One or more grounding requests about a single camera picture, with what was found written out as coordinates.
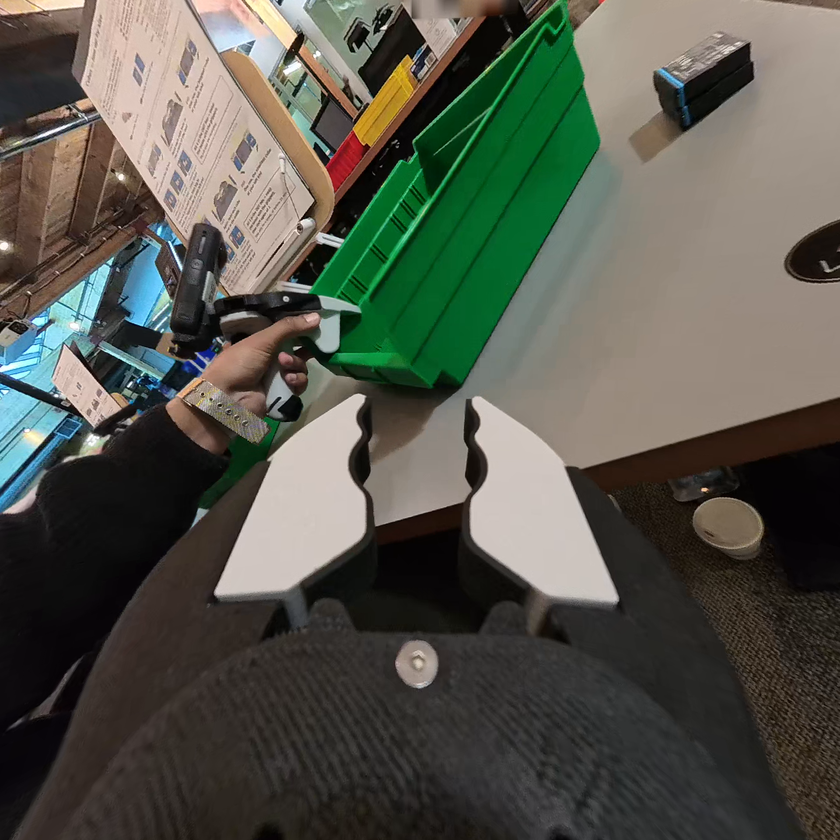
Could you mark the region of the red plastic bin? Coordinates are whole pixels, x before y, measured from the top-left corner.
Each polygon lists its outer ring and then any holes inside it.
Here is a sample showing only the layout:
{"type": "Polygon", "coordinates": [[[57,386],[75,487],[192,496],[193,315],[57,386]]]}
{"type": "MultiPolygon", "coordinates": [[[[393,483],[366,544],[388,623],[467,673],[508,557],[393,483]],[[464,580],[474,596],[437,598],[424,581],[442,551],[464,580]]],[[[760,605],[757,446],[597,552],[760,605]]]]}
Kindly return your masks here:
{"type": "Polygon", "coordinates": [[[348,133],[329,159],[329,163],[326,164],[335,193],[340,190],[342,184],[347,181],[354,169],[362,162],[369,149],[370,146],[363,143],[353,129],[348,133]]]}

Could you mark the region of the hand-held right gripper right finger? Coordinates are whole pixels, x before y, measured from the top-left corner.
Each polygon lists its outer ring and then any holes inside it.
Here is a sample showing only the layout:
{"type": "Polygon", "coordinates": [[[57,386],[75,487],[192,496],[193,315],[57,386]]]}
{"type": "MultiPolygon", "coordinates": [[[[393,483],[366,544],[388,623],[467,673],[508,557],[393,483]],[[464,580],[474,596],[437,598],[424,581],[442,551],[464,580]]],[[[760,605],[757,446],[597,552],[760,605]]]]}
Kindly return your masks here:
{"type": "Polygon", "coordinates": [[[480,396],[465,405],[464,438],[465,588],[488,603],[515,588],[531,634],[555,606],[617,609],[616,585],[563,459],[480,396]]]}

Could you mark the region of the black floor bag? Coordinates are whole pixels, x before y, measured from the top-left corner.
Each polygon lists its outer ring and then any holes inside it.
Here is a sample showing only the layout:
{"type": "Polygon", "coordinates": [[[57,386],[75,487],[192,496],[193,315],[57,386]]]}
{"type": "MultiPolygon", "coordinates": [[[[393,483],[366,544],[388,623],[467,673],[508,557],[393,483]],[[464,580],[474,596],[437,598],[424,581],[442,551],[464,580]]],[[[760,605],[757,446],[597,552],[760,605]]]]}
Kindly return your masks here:
{"type": "Polygon", "coordinates": [[[737,468],[787,581],[805,592],[839,589],[839,444],[737,468]]]}

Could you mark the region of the white ceiling projector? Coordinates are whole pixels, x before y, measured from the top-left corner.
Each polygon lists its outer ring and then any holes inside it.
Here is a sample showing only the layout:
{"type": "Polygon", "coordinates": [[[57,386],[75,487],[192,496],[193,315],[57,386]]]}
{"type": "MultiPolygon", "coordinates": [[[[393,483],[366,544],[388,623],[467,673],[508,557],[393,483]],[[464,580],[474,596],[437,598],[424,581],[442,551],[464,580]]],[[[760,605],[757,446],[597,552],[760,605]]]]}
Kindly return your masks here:
{"type": "Polygon", "coordinates": [[[1,321],[1,366],[16,362],[35,342],[38,331],[28,320],[1,321]]]}

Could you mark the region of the clear plastic bottle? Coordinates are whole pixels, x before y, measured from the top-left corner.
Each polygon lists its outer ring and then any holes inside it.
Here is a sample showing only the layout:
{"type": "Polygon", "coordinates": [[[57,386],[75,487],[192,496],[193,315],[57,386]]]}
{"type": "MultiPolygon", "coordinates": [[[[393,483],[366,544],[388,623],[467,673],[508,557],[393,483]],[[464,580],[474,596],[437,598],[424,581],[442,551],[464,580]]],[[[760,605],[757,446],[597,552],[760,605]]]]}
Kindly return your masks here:
{"type": "Polygon", "coordinates": [[[739,477],[728,466],[667,480],[673,498],[680,503],[731,495],[740,487],[739,477]]]}

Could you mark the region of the green plastic bin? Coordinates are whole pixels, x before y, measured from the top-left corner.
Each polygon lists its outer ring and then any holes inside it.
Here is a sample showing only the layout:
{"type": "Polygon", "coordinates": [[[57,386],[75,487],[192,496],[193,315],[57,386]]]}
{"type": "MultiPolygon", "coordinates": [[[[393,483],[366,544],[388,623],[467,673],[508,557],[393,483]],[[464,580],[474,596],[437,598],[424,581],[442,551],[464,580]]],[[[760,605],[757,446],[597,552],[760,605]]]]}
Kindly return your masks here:
{"type": "Polygon", "coordinates": [[[566,2],[413,142],[312,289],[358,307],[335,375],[462,385],[601,144],[566,2]]]}

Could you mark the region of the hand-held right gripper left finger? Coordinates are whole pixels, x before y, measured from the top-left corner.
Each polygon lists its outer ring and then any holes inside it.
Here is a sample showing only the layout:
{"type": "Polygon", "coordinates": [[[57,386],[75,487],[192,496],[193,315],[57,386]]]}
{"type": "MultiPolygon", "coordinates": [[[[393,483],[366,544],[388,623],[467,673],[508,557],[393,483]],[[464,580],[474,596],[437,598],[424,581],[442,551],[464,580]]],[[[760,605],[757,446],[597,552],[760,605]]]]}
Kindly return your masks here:
{"type": "Polygon", "coordinates": [[[347,600],[375,581],[371,405],[354,394],[269,459],[226,565],[219,603],[271,603],[289,624],[307,624],[322,598],[347,600]]]}

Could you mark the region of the person's left hand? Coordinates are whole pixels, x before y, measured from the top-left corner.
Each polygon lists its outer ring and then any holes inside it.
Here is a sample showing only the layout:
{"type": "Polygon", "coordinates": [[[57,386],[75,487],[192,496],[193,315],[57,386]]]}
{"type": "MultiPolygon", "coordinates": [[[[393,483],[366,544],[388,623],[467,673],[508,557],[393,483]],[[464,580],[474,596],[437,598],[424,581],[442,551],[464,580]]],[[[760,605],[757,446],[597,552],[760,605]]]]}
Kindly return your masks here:
{"type": "Polygon", "coordinates": [[[310,311],[271,323],[237,343],[227,346],[203,375],[204,380],[225,392],[250,412],[268,415],[266,375],[281,373],[290,392],[301,396],[308,388],[308,352],[296,355],[291,342],[317,328],[321,316],[310,311]]]}

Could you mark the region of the wooden background table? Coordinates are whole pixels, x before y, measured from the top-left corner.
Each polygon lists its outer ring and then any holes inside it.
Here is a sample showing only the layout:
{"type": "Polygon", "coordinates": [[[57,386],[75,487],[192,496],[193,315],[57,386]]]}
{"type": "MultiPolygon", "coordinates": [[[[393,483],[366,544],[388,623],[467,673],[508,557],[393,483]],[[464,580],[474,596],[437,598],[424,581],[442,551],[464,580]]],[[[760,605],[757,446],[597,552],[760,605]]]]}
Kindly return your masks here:
{"type": "Polygon", "coordinates": [[[406,104],[386,126],[377,141],[370,147],[369,150],[366,151],[361,162],[353,168],[349,176],[340,185],[334,196],[335,208],[343,200],[355,183],[361,179],[366,170],[373,165],[375,158],[384,150],[394,134],[403,126],[404,122],[411,117],[413,112],[421,105],[424,99],[430,95],[431,91],[437,85],[439,78],[441,78],[449,66],[459,58],[460,54],[464,51],[469,41],[482,26],[483,22],[484,18],[478,17],[468,23],[461,34],[458,35],[455,42],[448,48],[443,58],[441,58],[435,67],[427,73],[425,78],[418,83],[412,96],[407,100],[406,104]]]}

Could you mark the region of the white tablet stand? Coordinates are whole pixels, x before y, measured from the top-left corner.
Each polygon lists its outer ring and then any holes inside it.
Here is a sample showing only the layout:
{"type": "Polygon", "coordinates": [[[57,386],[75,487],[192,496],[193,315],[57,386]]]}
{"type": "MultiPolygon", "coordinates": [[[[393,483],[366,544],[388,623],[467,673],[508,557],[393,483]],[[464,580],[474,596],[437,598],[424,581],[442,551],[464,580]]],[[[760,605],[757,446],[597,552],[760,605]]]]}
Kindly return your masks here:
{"type": "Polygon", "coordinates": [[[298,198],[297,188],[290,190],[291,219],[296,226],[280,249],[268,291],[292,281],[305,258],[327,237],[335,209],[333,184],[318,152],[307,148],[306,153],[292,155],[291,162],[307,195],[298,198]]]}

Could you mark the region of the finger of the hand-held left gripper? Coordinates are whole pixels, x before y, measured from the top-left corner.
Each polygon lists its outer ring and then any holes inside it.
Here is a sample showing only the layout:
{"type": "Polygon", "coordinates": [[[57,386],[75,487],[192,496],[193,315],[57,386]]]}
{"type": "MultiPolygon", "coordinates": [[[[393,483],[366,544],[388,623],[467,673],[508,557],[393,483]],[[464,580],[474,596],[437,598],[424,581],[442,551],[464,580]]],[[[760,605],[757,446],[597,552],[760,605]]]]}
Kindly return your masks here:
{"type": "Polygon", "coordinates": [[[303,347],[314,356],[340,351],[342,336],[361,320],[361,309],[335,297],[304,297],[304,311],[320,316],[318,327],[303,338],[303,347]]]}

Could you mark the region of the white paper cup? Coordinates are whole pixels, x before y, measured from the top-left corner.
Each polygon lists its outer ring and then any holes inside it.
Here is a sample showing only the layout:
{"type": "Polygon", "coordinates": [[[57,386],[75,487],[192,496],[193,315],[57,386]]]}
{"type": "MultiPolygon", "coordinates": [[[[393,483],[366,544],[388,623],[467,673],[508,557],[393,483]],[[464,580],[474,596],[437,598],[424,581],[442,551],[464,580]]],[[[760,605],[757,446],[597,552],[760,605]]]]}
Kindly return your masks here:
{"type": "Polygon", "coordinates": [[[764,521],[742,500],[716,497],[703,501],[692,515],[692,527],[703,543],[735,560],[753,560],[761,552],[764,521]]]}

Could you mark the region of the black pole with round disc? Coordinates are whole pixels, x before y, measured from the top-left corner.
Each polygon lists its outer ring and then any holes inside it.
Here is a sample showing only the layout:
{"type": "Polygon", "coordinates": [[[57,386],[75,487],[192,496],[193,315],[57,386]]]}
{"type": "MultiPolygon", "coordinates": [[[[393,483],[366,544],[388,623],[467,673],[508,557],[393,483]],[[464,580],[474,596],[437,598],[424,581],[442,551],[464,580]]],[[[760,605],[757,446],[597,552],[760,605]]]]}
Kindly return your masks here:
{"type": "Polygon", "coordinates": [[[76,417],[81,416],[78,410],[75,407],[73,407],[73,405],[71,405],[68,402],[68,400],[64,399],[63,397],[59,397],[57,395],[48,393],[42,389],[39,389],[38,387],[33,386],[27,383],[26,381],[17,380],[11,375],[5,374],[3,372],[0,374],[0,381],[1,386],[5,389],[12,390],[16,393],[33,398],[40,403],[54,407],[70,415],[76,417]]]}

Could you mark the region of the yellow plastic bin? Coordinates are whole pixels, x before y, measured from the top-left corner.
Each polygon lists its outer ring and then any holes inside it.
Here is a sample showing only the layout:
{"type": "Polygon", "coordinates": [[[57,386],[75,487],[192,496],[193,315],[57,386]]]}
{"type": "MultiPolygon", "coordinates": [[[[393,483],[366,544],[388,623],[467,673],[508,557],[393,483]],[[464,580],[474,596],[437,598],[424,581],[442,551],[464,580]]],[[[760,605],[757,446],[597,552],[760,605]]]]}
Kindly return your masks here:
{"type": "Polygon", "coordinates": [[[363,146],[371,147],[378,141],[413,95],[418,82],[412,66],[413,59],[405,56],[353,124],[353,133],[363,146]]]}

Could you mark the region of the black oval desk sticker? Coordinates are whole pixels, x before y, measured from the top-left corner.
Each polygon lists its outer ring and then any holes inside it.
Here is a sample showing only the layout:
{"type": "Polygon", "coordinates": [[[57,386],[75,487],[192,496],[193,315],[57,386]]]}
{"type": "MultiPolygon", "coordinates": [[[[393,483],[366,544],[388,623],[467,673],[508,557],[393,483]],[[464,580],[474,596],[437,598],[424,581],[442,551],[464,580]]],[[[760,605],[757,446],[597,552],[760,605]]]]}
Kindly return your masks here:
{"type": "Polygon", "coordinates": [[[797,242],[785,257],[784,269],[792,278],[808,284],[839,282],[839,220],[797,242]]]}

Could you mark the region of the person's left forearm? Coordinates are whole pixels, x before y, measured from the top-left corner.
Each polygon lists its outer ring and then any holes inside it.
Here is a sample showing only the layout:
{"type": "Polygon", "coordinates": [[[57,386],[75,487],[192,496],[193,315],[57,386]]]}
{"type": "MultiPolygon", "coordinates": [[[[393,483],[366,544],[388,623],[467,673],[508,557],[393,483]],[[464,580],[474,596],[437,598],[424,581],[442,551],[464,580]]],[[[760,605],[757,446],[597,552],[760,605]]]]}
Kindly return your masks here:
{"type": "Polygon", "coordinates": [[[37,707],[112,630],[191,527],[228,466],[158,406],[99,455],[48,470],[25,510],[1,519],[1,721],[37,707]]]}

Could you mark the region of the stack of black batteries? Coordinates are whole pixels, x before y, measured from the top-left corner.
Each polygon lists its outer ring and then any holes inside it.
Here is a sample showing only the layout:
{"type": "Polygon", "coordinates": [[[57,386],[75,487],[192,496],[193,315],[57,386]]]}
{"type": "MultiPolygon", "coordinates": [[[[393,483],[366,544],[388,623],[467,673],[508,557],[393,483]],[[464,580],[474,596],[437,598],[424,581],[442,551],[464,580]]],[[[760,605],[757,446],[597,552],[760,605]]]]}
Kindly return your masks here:
{"type": "Polygon", "coordinates": [[[664,114],[688,131],[754,79],[752,44],[717,31],[657,68],[654,89],[664,114]]]}

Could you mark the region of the black computer monitor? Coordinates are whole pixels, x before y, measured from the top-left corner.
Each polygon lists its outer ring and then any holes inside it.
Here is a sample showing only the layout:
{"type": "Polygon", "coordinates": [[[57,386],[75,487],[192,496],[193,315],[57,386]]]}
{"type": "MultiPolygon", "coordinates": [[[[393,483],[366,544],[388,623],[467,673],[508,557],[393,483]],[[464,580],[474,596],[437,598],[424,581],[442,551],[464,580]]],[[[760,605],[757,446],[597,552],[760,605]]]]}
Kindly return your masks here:
{"type": "Polygon", "coordinates": [[[311,132],[331,153],[335,153],[352,133],[353,126],[353,118],[340,104],[326,97],[322,99],[321,107],[311,123],[311,132]]]}

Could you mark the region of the silver wrist watch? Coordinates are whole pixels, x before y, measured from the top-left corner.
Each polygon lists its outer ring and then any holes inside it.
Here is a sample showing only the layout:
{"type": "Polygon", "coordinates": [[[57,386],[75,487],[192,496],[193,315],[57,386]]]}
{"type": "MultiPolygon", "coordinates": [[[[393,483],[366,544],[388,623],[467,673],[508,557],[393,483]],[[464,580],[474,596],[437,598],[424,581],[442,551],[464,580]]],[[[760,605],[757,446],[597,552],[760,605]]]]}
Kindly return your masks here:
{"type": "Polygon", "coordinates": [[[265,419],[204,378],[192,380],[177,393],[176,398],[252,445],[260,445],[271,432],[271,426],[265,419]]]}

